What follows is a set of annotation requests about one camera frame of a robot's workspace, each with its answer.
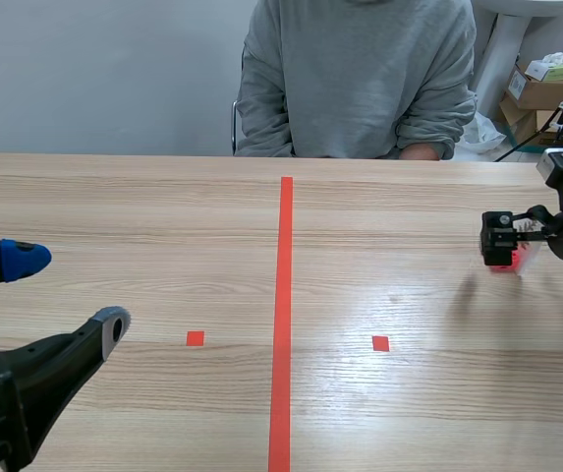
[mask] sweatshirt sleeve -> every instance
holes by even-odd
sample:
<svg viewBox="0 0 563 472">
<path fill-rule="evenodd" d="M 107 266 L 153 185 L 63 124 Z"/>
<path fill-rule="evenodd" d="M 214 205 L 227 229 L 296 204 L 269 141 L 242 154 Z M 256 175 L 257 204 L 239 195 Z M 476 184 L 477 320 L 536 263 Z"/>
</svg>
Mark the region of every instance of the sweatshirt sleeve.
<svg viewBox="0 0 563 472">
<path fill-rule="evenodd" d="M 290 157 L 278 0 L 259 0 L 244 45 L 238 111 L 246 137 L 236 155 Z"/>
<path fill-rule="evenodd" d="M 469 91 L 475 42 L 473 12 L 470 6 L 463 7 L 399 124 L 398 148 L 428 143 L 443 159 L 453 157 L 464 126 L 476 113 L 475 95 Z"/>
</svg>

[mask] table surface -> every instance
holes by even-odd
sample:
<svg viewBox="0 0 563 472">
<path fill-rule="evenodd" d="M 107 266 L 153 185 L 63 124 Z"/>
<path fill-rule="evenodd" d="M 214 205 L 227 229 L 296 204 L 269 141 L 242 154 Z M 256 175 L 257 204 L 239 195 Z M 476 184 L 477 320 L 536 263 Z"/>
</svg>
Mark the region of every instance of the table surface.
<svg viewBox="0 0 563 472">
<path fill-rule="evenodd" d="M 478 249 L 484 211 L 557 208 L 533 165 L 0 154 L 0 237 L 54 254 L 0 286 L 0 348 L 133 314 L 30 470 L 267 470 L 284 175 L 292 470 L 563 470 L 563 262 Z"/>
</svg>

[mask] robotic arm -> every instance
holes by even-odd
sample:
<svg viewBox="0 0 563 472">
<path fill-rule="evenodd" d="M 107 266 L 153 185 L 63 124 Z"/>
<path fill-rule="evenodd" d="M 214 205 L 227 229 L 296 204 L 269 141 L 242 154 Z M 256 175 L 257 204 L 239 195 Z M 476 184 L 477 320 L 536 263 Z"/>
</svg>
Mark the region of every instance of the robotic arm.
<svg viewBox="0 0 563 472">
<path fill-rule="evenodd" d="M 0 282 L 44 269 L 43 246 L 0 242 Z M 104 364 L 131 322 L 123 308 L 104 308 L 68 334 L 0 352 L 0 465 L 18 472 L 38 453 L 74 395 Z"/>
<path fill-rule="evenodd" d="M 533 206 L 523 214 L 491 211 L 482 215 L 480 247 L 487 266 L 509 266 L 513 251 L 529 241 L 545 241 L 563 260 L 563 148 L 548 149 L 537 169 L 545 184 L 558 192 L 561 212 L 552 215 L 545 206 Z M 520 231 L 515 222 L 530 219 L 540 223 L 537 231 Z"/>
</svg>

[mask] blue gripper tip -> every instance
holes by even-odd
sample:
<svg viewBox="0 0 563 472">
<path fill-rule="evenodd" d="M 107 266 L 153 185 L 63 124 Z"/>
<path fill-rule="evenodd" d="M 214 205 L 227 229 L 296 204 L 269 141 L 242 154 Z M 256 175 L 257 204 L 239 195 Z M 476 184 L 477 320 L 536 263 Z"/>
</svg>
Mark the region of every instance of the blue gripper tip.
<svg viewBox="0 0 563 472">
<path fill-rule="evenodd" d="M 1 264 L 5 282 L 14 282 L 41 272 L 52 261 L 52 254 L 39 244 L 1 242 Z"/>
</svg>

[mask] person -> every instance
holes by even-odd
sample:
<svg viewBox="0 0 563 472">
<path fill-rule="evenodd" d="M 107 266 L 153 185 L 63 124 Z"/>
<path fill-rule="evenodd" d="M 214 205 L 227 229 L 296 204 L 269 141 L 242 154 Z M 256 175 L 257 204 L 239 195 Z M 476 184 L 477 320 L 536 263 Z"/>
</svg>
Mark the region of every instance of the person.
<svg viewBox="0 0 563 472">
<path fill-rule="evenodd" d="M 449 159 L 475 39 L 471 0 L 259 0 L 236 155 Z"/>
</svg>

